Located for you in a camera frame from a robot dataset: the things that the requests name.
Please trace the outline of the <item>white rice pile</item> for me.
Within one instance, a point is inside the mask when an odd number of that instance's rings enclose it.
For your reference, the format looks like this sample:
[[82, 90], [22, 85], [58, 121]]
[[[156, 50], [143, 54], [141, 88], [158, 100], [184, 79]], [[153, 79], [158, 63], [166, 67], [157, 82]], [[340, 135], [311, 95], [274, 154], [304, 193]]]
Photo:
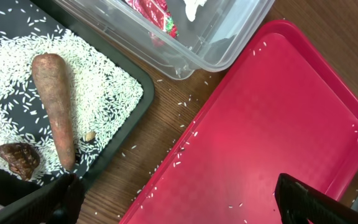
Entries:
[[[76, 163], [84, 176], [143, 97], [142, 85], [81, 37], [36, 10], [0, 11], [0, 145], [30, 144], [40, 156], [31, 182], [65, 173], [31, 75], [34, 57], [60, 55], [68, 69]], [[0, 157], [0, 172], [16, 179]]]

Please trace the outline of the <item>red candy wrapper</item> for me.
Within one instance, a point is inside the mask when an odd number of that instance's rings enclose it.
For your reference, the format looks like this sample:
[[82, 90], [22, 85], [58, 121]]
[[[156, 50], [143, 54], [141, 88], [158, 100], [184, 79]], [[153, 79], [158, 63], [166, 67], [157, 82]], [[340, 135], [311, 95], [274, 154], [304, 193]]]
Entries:
[[178, 36], [178, 29], [168, 10], [166, 0], [124, 0], [124, 2], [170, 37], [175, 39]]

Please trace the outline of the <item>dark brown food scrap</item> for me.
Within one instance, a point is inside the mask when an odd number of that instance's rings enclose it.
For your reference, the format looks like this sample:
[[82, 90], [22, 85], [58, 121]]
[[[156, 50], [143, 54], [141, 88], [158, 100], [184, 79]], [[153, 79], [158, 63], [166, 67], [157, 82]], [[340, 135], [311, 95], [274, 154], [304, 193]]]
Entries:
[[40, 156], [27, 143], [0, 145], [0, 157], [8, 163], [9, 170], [19, 175], [22, 180], [30, 180], [40, 164]]

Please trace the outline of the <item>brown carrot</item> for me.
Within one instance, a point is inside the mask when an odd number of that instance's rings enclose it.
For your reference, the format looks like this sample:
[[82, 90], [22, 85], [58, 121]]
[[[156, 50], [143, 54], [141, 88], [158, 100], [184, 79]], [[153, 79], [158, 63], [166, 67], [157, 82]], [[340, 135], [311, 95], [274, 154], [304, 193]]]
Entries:
[[32, 61], [32, 77], [47, 112], [59, 161], [66, 170], [75, 165], [70, 84], [64, 59], [40, 54]]

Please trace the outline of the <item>white paper napkin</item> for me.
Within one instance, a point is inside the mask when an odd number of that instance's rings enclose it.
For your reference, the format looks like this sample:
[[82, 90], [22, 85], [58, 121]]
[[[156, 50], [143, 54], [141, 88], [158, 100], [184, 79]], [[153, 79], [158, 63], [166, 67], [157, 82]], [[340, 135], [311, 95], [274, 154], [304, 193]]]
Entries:
[[184, 0], [185, 13], [190, 22], [193, 22], [196, 17], [197, 8], [203, 7], [207, 0]]

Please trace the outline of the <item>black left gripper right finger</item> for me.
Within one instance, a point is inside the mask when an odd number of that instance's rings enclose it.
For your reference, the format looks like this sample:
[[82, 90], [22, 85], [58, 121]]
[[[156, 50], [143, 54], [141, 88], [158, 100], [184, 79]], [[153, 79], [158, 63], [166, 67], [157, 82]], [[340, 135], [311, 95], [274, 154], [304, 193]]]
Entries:
[[283, 224], [358, 224], [358, 213], [289, 174], [281, 173], [275, 201]]

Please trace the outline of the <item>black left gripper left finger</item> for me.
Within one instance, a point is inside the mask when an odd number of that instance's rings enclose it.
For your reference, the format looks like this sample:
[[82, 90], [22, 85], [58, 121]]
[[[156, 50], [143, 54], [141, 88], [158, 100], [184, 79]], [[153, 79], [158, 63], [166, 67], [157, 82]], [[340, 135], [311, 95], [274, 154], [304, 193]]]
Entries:
[[84, 199], [81, 179], [75, 174], [65, 174], [0, 209], [0, 224], [76, 223]]

